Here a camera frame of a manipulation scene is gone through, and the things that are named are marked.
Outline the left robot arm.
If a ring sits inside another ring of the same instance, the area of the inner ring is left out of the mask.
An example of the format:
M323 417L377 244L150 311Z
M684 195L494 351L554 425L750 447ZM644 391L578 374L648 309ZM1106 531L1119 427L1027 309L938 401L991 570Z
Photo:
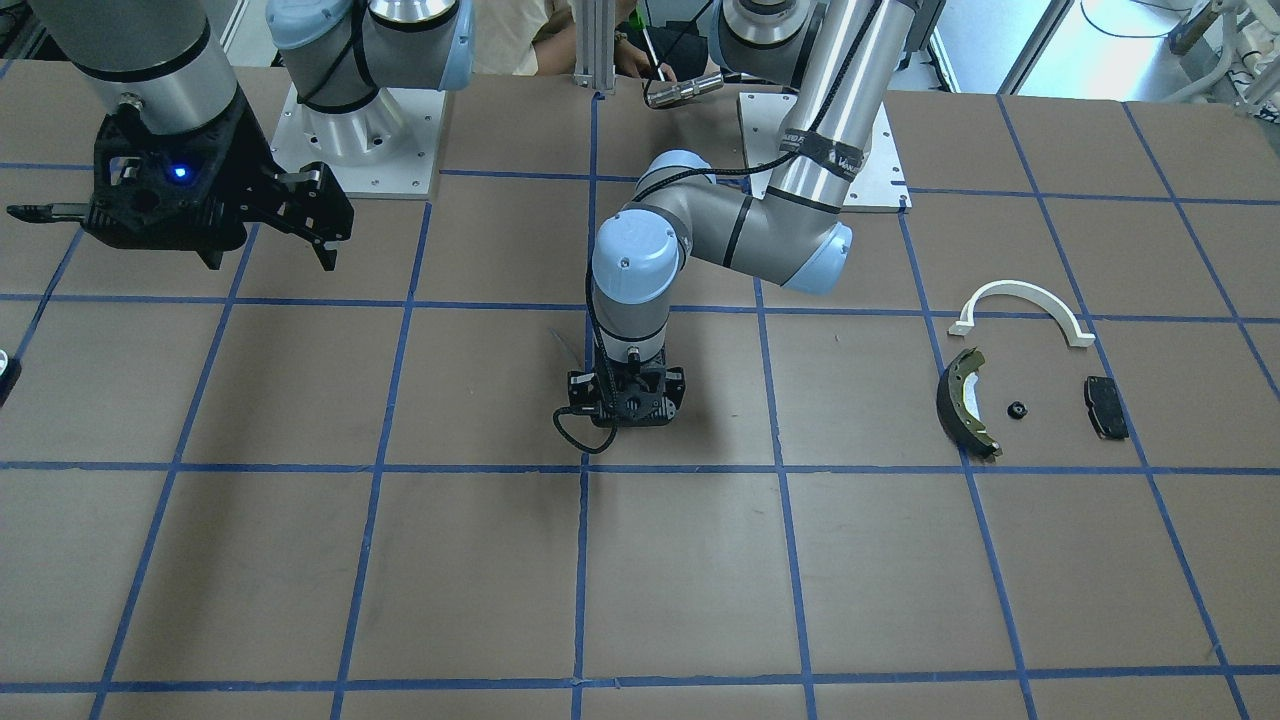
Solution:
M840 219L861 170L914 1L713 1L717 58L739 69L794 51L797 97L776 131L774 156L742 168L765 176L764 193L732 193L727 169L684 150L663 152L634 197L603 220L586 274L593 365L568 375L554 413L596 427L659 427L684 400L685 379L666 359L671 291L689 259L714 263L805 293L827 293L852 245Z

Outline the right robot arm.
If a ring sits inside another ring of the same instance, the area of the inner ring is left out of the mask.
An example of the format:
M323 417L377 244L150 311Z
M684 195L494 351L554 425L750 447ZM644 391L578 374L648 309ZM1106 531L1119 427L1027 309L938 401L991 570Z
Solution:
M246 224L301 237L337 265L353 206L339 167L408 141L396 88L454 91L472 74L470 1L270 1L271 41L317 156L285 169L197 1L35 1L32 9L99 94L86 202L15 204L31 224L74 223L119 250L195 252L216 270Z

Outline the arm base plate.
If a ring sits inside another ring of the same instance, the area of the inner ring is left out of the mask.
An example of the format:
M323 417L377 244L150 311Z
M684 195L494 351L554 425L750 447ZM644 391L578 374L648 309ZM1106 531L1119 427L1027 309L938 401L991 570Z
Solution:
M297 102L289 88L273 155L287 170L325 163L351 199L428 200L448 100L444 91L383 88L364 108L326 114Z
M769 161L777 154L777 131L795 104L792 94L742 91L739 94L739 120L742 132L742 158L748 167ZM842 209L851 213L908 211L913 200L887 111L878 108L867 149L867 158Z

